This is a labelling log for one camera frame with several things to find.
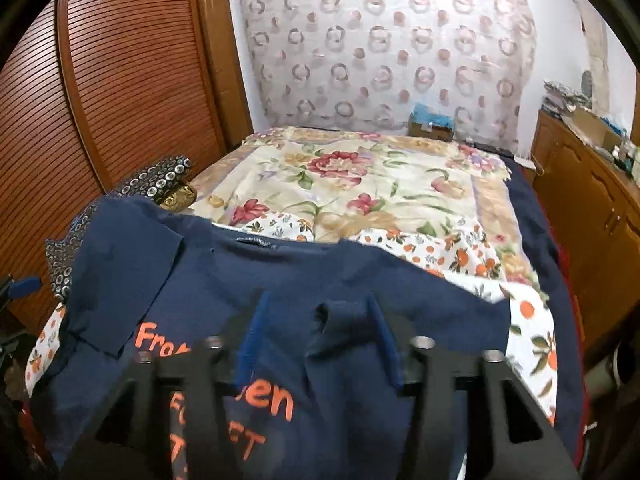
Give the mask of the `navy blue printed t-shirt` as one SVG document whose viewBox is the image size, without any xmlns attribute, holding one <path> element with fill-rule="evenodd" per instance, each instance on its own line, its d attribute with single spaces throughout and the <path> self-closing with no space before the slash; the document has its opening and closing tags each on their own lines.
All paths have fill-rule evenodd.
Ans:
<svg viewBox="0 0 640 480">
<path fill-rule="evenodd" d="M 387 382 L 367 299 L 466 354 L 504 349 L 510 307 L 490 304 L 384 250 L 281 242 L 171 214 L 148 200 L 99 203 L 72 266 L 61 345 L 32 394 L 58 464 L 139 351 L 188 352 L 258 290 L 270 293 L 250 383 L 226 403 L 251 479 L 390 479 L 412 403 Z"/>
</svg>

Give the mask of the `flower-patterned bed quilt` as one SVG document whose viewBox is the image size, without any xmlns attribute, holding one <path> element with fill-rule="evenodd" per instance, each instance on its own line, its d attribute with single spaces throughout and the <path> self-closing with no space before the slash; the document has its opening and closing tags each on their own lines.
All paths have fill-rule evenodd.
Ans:
<svg viewBox="0 0 640 480">
<path fill-rule="evenodd" d="M 538 286 L 510 179 L 498 156 L 457 142 L 277 128 L 199 174 L 189 210 L 261 233 L 291 218 L 300 240 L 358 240 L 431 271 Z"/>
</svg>

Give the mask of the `mustard yellow folded garment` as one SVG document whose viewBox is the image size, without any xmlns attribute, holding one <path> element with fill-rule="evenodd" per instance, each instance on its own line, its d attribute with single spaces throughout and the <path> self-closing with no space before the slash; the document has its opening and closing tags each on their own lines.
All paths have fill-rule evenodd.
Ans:
<svg viewBox="0 0 640 480">
<path fill-rule="evenodd" d="M 160 203 L 160 206 L 171 212 L 188 209 L 198 197 L 198 193 L 189 183 L 180 183 L 171 190 Z"/>
</svg>

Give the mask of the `navy blue bed blanket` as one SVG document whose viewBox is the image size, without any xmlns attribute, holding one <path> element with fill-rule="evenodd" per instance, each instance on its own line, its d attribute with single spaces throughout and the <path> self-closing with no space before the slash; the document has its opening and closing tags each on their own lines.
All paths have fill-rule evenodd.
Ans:
<svg viewBox="0 0 640 480">
<path fill-rule="evenodd" d="M 561 254 L 551 228 L 523 167 L 514 159 L 502 160 L 511 170 L 506 182 L 518 219 L 526 257 L 538 275 L 554 318 L 558 346 L 559 389 L 556 397 L 555 431 L 575 463 L 582 459 L 582 432 L 587 400 L 582 379 L 582 344 L 578 337 L 575 306 L 561 268 Z"/>
</svg>

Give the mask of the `cardboard box with blue cloth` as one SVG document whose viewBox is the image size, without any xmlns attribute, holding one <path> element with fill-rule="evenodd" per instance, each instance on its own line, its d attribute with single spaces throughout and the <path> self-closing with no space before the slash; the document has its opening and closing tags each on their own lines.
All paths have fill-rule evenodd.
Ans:
<svg viewBox="0 0 640 480">
<path fill-rule="evenodd" d="M 409 117 L 408 135 L 451 142 L 454 138 L 454 120 L 446 115 L 436 114 L 422 104 L 416 103 Z"/>
</svg>

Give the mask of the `navy circle-patterned folded garment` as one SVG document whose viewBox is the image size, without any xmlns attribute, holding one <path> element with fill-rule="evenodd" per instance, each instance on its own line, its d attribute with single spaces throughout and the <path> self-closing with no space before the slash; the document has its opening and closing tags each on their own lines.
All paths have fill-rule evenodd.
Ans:
<svg viewBox="0 0 640 480">
<path fill-rule="evenodd" d="M 186 176 L 190 170 L 191 162 L 186 156 L 169 156 L 122 180 L 111 192 L 106 194 L 106 197 L 141 196 L 160 206 L 165 196 L 177 185 L 189 183 Z M 58 301 L 64 302 L 70 294 L 72 266 L 100 200 L 97 198 L 88 203 L 73 218 L 70 228 L 62 240 L 46 240 L 44 242 L 44 254 L 49 268 L 51 289 L 53 296 Z"/>
</svg>

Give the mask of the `wooden sideboard cabinet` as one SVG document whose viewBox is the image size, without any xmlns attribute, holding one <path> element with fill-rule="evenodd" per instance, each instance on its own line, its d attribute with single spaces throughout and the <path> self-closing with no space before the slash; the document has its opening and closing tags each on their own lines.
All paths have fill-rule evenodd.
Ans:
<svg viewBox="0 0 640 480">
<path fill-rule="evenodd" d="M 564 122 L 538 113 L 534 190 L 568 258 L 585 352 L 639 302 L 639 190 Z"/>
</svg>

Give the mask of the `wooden louvred wardrobe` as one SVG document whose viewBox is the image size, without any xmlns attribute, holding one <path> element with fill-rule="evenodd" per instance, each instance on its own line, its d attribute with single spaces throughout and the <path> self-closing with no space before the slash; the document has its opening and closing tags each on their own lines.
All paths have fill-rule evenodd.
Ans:
<svg viewBox="0 0 640 480">
<path fill-rule="evenodd" d="M 203 170 L 252 124 L 229 0 L 1 0 L 1 273 L 173 154 Z"/>
</svg>

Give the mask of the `circle-patterned wall cloth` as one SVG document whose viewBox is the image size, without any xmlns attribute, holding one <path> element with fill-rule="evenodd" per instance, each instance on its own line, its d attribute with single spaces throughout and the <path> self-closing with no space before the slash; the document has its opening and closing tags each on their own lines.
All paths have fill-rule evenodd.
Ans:
<svg viewBox="0 0 640 480">
<path fill-rule="evenodd" d="M 527 0 L 240 0 L 274 126 L 399 132 L 418 105 L 517 152 L 537 29 Z"/>
</svg>

